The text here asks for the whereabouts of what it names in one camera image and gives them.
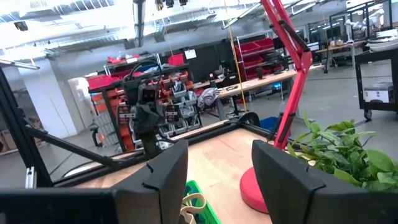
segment ceiling light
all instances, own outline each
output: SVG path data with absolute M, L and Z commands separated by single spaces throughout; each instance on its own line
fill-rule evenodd
M 5 65 L 10 65 L 12 62 L 7 61 L 7 60 L 0 59 L 0 63 L 1 63 L 1 64 L 5 64 Z
M 0 59 L 0 64 L 11 65 L 11 66 L 15 66 L 18 68 L 26 68 L 26 69 L 32 69 L 32 70 L 38 70 L 40 68 L 38 66 L 29 65 L 29 64 L 21 63 L 21 62 L 8 61 L 8 60 L 4 60 L 4 59 Z

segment red circular base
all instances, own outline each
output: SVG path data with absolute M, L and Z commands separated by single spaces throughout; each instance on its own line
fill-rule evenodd
M 259 212 L 268 214 L 268 209 L 261 195 L 259 185 L 257 184 L 253 167 L 242 175 L 239 187 L 244 203 Z

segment white label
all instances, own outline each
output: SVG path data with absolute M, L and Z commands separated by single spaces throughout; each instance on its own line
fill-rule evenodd
M 186 50 L 185 51 L 185 57 L 187 59 L 196 58 L 197 57 L 197 53 L 195 52 L 195 50 Z
M 133 62 L 136 62 L 136 61 L 138 61 L 138 58 L 129 58 L 129 59 L 126 60 L 127 63 L 133 63 Z

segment ceiling duct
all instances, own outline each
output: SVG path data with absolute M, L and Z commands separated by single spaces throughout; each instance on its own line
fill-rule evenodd
M 249 9 L 244 11 L 242 14 L 240 14 L 238 17 L 231 19 L 225 26 L 222 27 L 222 29 L 227 29 L 229 26 L 237 22 L 238 20 L 242 19 L 244 16 L 248 15 L 250 12 L 253 10 L 257 9 L 259 6 L 262 6 L 261 3 L 255 3 L 253 6 L 251 6 Z
M 145 0 L 133 0 L 132 13 L 134 14 L 136 46 L 142 47 L 144 45 Z
M 80 0 L 54 6 L 51 1 L 27 1 L 22 10 L 0 15 L 0 23 L 22 20 L 51 21 L 74 12 L 114 6 L 114 0 Z

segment wooden tabletop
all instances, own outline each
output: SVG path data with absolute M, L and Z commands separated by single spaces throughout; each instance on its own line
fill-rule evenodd
M 216 79 L 214 80 L 214 82 L 220 83 L 220 82 L 222 82 L 223 80 L 224 80 L 223 78 L 216 78 Z M 199 84 L 193 84 L 193 89 L 194 89 L 194 90 L 197 90 L 197 89 L 199 89 L 199 88 L 204 88 L 204 87 L 207 87 L 207 86 L 210 86 L 210 82 L 209 82 L 209 81 L 204 82 L 204 83 L 199 83 Z
M 189 147 L 187 180 L 197 182 L 221 223 L 271 224 L 268 215 L 249 208 L 242 201 L 239 190 L 242 174 L 252 167 L 251 145 L 254 139 L 266 141 L 252 132 L 237 129 Z M 144 165 L 128 167 L 78 187 L 110 187 Z
M 319 66 L 311 66 L 310 70 L 315 70 L 315 69 L 319 69 L 319 68 L 323 68 L 322 65 Z M 277 81 L 281 81 L 281 80 L 285 80 L 288 78 L 292 78 L 293 76 L 295 76 L 297 74 L 297 72 L 295 70 L 288 70 L 288 71 L 283 71 L 280 74 L 277 75 L 267 75 L 265 76 L 263 79 L 253 79 L 253 80 L 249 80 L 249 81 L 245 81 L 242 82 L 242 88 L 243 91 L 249 91 L 249 90 L 253 90 L 255 88 L 260 88 L 262 86 L 266 86 L 266 85 L 270 85 L 272 83 L 275 83 Z M 241 85 L 235 84 L 235 85 L 231 85 L 231 86 L 237 86 L 237 88 L 230 90 L 230 91 L 226 91 L 226 90 L 221 90 L 220 94 L 218 95 L 219 98 L 226 98 L 232 95 L 236 95 L 239 94 L 241 92 Z
M 354 45 L 354 47 L 357 47 L 363 43 L 365 43 L 365 40 L 360 40 L 360 41 L 354 42 L 353 44 L 345 44 L 342 46 L 329 47 L 329 50 L 343 49 L 343 48 L 351 47 L 352 45 Z M 326 52 L 327 50 L 328 49 L 321 49 L 321 50 L 317 50 L 315 53 L 322 53 L 322 52 Z

